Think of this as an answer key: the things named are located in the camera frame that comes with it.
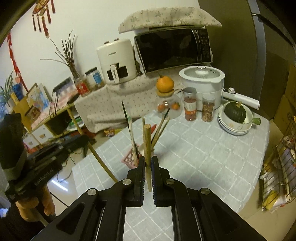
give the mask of black cloth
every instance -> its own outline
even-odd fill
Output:
[[[30,241],[44,225],[41,222],[27,222],[15,204],[9,208],[6,217],[0,218],[0,241]]]

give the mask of person's hand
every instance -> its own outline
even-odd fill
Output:
[[[55,205],[52,200],[52,196],[48,190],[47,185],[43,187],[43,197],[42,197],[42,204],[44,206],[44,213],[45,215],[49,216],[50,214],[54,214],[55,212]],[[19,200],[15,204],[20,211],[21,217],[27,222],[37,222],[39,221],[38,217],[32,212],[32,208],[38,206],[38,198],[33,197],[28,200]]]

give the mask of green squash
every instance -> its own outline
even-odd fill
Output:
[[[233,121],[243,123],[246,119],[246,110],[241,102],[230,102],[224,108],[224,113]]]

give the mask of rice cooker lid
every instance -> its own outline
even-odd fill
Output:
[[[216,68],[208,66],[189,66],[182,69],[179,75],[187,80],[219,83],[225,74]]]

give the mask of microwave control panel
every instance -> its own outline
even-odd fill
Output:
[[[198,28],[197,33],[200,40],[202,63],[211,62],[210,42],[207,30],[205,28]]]

